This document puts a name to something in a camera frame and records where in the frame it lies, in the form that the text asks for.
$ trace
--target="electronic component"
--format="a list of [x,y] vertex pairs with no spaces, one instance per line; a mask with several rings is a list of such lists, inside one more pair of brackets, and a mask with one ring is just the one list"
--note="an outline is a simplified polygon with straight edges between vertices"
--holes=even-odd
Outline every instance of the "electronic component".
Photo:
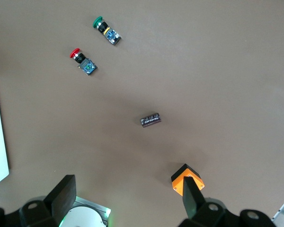
[[116,45],[121,40],[121,36],[109,27],[102,17],[98,17],[94,21],[93,27],[97,28],[112,45]]
[[152,124],[161,122],[161,117],[158,113],[154,113],[152,115],[142,118],[140,122],[141,122],[141,125],[145,128]]
[[70,58],[73,58],[77,63],[80,65],[78,66],[79,69],[82,69],[87,75],[90,75],[95,71],[98,67],[80,52],[80,49],[77,48],[73,50],[70,54]]
[[195,180],[199,190],[202,190],[205,185],[200,175],[193,170],[189,165],[184,164],[175,174],[171,176],[172,187],[176,192],[183,196],[183,180],[185,176],[190,176]]

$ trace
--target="orange plastic part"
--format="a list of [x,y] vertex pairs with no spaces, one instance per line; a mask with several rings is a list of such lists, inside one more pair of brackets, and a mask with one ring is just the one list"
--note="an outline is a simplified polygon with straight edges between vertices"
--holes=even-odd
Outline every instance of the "orange plastic part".
[[174,181],[172,181],[172,187],[176,192],[183,196],[183,182],[184,177],[190,176],[195,180],[195,183],[198,185],[199,190],[202,190],[205,185],[200,177],[198,177],[193,171],[189,168],[185,169]]

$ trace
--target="yellow ring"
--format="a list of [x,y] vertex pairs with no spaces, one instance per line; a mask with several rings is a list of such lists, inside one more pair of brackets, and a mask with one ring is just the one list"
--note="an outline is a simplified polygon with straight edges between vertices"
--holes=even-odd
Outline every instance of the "yellow ring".
[[105,31],[104,31],[104,35],[109,31],[110,27],[108,27]]

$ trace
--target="white circular object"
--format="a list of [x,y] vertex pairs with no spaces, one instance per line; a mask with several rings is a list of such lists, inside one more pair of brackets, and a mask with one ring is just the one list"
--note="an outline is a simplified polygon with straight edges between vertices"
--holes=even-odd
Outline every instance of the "white circular object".
[[60,227],[106,227],[92,208],[75,207],[68,211]]

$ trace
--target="orange block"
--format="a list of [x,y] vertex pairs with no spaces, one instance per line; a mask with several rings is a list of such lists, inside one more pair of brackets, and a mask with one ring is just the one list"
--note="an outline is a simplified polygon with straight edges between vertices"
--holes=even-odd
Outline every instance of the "orange block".
[[172,187],[181,196],[183,196],[183,182],[185,176],[192,177],[195,180],[195,183],[198,185],[200,190],[202,190],[205,187],[200,175],[195,170],[193,170],[189,165],[184,164],[171,177]]

